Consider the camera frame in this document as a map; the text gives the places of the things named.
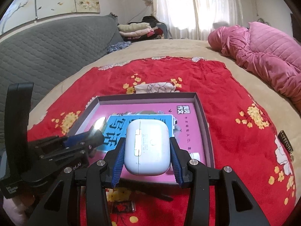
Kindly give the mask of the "person's left hand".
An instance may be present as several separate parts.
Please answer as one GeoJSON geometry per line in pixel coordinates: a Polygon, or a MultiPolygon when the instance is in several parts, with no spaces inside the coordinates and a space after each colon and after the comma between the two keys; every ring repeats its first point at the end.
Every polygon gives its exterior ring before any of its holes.
{"type": "Polygon", "coordinates": [[[3,208],[15,225],[26,225],[28,217],[26,216],[25,211],[33,205],[34,201],[34,195],[25,192],[10,199],[4,197],[3,208]]]}

